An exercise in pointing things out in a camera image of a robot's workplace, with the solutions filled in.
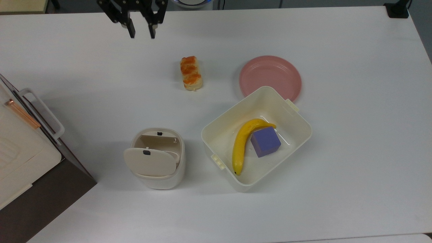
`table surface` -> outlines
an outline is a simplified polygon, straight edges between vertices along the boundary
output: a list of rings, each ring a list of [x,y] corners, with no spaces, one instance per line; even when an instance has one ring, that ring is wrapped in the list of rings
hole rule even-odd
[[[31,242],[284,242],[432,232],[432,66],[411,20],[385,8],[166,13],[156,39],[103,13],[0,16],[0,71],[32,88],[98,184]],[[195,55],[204,85],[183,88]],[[312,137],[247,193],[205,155],[200,132],[239,102],[261,55],[303,81]],[[146,188],[123,161],[137,132],[185,140],[172,190]]]

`purple block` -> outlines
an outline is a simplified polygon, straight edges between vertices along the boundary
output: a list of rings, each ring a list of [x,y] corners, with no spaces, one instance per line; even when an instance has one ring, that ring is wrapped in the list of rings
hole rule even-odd
[[[280,147],[280,141],[273,127],[267,127],[253,132],[252,145],[258,158],[276,152]]]

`white plastic container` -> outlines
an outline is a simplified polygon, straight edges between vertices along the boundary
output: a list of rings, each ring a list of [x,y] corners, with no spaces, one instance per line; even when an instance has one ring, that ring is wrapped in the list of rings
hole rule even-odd
[[[124,151],[124,160],[147,187],[171,189],[183,179],[186,168],[184,141],[174,130],[147,128]]]
[[[289,99],[284,100],[273,88],[261,87],[204,127],[201,138],[206,154],[222,170],[234,189],[245,192],[311,137],[311,126],[297,111],[298,108]],[[237,176],[232,168],[234,140],[240,127],[254,118],[275,124],[282,145],[278,151],[258,158],[248,139],[243,170]]]

